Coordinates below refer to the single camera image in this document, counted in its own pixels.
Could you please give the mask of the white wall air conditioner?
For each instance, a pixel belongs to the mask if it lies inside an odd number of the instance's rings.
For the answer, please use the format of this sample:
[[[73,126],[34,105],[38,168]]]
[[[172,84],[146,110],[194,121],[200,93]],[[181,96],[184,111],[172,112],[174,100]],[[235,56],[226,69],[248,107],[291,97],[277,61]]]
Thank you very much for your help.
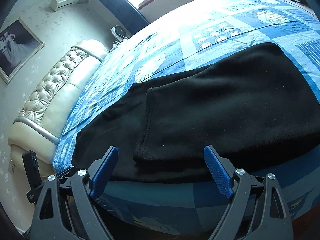
[[[49,7],[53,11],[58,11],[70,5],[78,3],[79,0],[52,0]]]

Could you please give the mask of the dark blue left curtain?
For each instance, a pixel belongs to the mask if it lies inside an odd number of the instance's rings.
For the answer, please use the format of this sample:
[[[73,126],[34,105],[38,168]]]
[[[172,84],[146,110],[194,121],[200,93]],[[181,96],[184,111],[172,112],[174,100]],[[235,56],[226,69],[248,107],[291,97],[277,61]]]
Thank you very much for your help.
[[[128,0],[98,0],[134,35],[150,23]]]

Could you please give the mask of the white desk fan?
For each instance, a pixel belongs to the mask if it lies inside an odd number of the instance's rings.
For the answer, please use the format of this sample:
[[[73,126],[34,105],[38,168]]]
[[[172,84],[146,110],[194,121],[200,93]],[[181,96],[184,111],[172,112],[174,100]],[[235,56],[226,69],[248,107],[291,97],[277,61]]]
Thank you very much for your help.
[[[112,35],[115,37],[115,39],[119,42],[121,42],[122,40],[124,40],[125,38],[129,38],[129,35],[127,34],[127,32],[125,31],[125,29],[120,26],[120,25],[116,25],[114,27],[112,27],[110,29],[110,32],[112,33]]]

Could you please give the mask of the cream tufted leather headboard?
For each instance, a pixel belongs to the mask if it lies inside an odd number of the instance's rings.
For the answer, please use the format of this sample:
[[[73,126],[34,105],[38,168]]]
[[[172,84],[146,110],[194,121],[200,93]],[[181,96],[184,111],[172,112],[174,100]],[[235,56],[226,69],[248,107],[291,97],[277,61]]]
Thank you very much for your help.
[[[108,55],[97,40],[72,46],[41,79],[14,120],[8,136],[10,161],[24,170],[22,155],[36,153],[41,176],[53,171],[53,157],[67,118],[86,84]]]

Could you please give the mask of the framed black white picture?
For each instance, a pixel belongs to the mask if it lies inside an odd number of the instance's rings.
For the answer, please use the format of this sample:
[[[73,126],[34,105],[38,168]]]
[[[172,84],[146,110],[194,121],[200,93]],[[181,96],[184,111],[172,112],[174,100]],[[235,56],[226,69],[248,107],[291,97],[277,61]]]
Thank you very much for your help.
[[[1,30],[1,78],[9,84],[17,72],[43,47],[41,41],[19,17]]]

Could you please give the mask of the black studded pants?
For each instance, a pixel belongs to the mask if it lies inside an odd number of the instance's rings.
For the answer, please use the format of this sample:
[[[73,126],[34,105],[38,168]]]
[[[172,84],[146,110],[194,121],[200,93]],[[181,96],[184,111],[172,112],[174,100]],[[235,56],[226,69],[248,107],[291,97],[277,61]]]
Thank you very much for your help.
[[[77,134],[71,163],[88,168],[114,146],[113,180],[203,182],[208,145],[248,172],[319,145],[319,101],[279,46],[133,84]]]

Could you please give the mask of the blue patterned bed sheet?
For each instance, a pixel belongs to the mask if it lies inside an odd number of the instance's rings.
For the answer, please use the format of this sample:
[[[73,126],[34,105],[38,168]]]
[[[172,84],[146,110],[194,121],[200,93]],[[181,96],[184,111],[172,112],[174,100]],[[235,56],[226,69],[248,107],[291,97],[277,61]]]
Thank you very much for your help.
[[[76,135],[135,84],[215,63],[263,42],[280,46],[319,94],[319,22],[277,0],[194,0],[148,25],[110,53],[77,97],[53,158],[71,165]],[[114,180],[97,200],[118,222],[173,235],[213,230],[228,203],[213,181]]]

